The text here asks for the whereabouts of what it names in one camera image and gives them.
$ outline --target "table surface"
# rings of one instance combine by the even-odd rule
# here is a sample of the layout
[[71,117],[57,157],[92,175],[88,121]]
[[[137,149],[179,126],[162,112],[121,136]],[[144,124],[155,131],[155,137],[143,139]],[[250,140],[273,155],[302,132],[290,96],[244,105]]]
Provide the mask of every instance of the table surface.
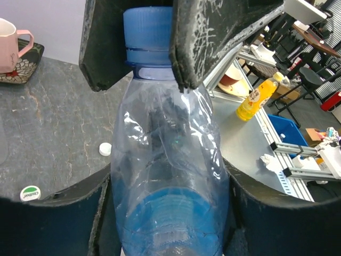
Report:
[[77,65],[42,58],[26,85],[0,85],[8,144],[0,164],[0,196],[18,201],[24,187],[36,185],[44,198],[109,164],[99,145],[112,141],[130,79],[93,92]]
[[320,40],[322,40],[318,35],[316,35],[311,29],[307,31],[303,31],[295,24],[293,24],[293,28],[314,48],[319,49],[320,51],[332,55],[334,57],[340,58],[341,55],[337,53],[333,48],[331,48],[327,44],[321,44]]
[[[234,65],[242,71],[237,60],[234,62]],[[247,81],[249,88],[252,90],[253,88],[243,71],[242,74]],[[234,109],[237,107],[235,105],[241,104],[243,99],[231,97],[226,93],[214,92],[214,95],[216,98],[221,98],[214,99],[213,104],[215,118],[220,127],[222,138],[221,151],[223,157],[241,171],[246,172],[249,176],[271,188],[278,191],[284,191],[286,194],[300,199],[314,201],[302,179],[286,178],[282,172],[274,174],[264,169],[263,165],[261,166],[263,163],[259,160],[260,155],[265,153],[269,154],[268,150],[271,143],[281,142],[265,110],[262,108],[251,121],[241,123],[241,121],[237,119]],[[233,99],[237,103],[229,104],[230,106],[224,106],[223,99]],[[279,160],[283,169],[286,167],[293,167],[293,162],[287,154],[273,153],[271,150],[270,154],[274,155]]]

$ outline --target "red object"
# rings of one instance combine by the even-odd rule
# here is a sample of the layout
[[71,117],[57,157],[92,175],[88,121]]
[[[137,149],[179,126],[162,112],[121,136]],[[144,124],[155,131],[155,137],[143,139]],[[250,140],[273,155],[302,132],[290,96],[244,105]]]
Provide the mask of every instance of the red object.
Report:
[[336,92],[332,97],[330,97],[328,100],[326,100],[320,107],[324,111],[328,111],[332,107],[334,107],[336,104],[338,104],[341,101],[341,92]]

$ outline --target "cardboard box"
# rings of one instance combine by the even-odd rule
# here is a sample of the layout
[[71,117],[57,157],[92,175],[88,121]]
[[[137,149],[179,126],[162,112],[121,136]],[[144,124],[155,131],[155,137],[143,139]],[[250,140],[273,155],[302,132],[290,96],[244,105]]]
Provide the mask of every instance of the cardboard box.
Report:
[[[290,91],[290,88],[287,88],[284,85],[278,85],[277,90],[275,91],[275,93],[271,96],[271,99],[277,99],[279,96],[287,93],[288,91]],[[286,95],[282,101],[284,101],[285,103],[289,103],[293,100],[296,100],[299,97],[300,93],[299,91],[292,91],[290,92],[288,95]]]
[[320,130],[315,128],[306,128],[305,131],[307,134],[304,135],[304,139],[308,143],[309,147],[316,147],[322,142],[320,136],[317,134],[317,132],[320,132]]

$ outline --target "bottle cap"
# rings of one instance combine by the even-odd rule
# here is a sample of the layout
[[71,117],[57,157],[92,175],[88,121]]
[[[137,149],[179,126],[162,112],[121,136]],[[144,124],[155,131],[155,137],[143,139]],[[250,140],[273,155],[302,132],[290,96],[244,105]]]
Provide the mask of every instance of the bottle cap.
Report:
[[37,186],[27,186],[20,192],[20,200],[22,202],[39,199],[42,193]]
[[100,154],[102,156],[110,156],[111,153],[111,144],[110,143],[102,143],[100,144]]
[[284,79],[284,75],[282,75],[280,72],[276,72],[273,75],[273,78],[275,78],[276,81],[281,82]]

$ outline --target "floral coaster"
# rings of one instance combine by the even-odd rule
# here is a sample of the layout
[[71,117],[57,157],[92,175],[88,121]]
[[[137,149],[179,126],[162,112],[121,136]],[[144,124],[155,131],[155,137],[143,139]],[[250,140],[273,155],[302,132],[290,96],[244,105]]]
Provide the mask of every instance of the floral coaster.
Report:
[[[18,39],[19,50],[29,42]],[[33,48],[19,58],[14,70],[9,73],[0,73],[0,83],[25,84],[36,70],[42,59],[44,46],[34,43]]]

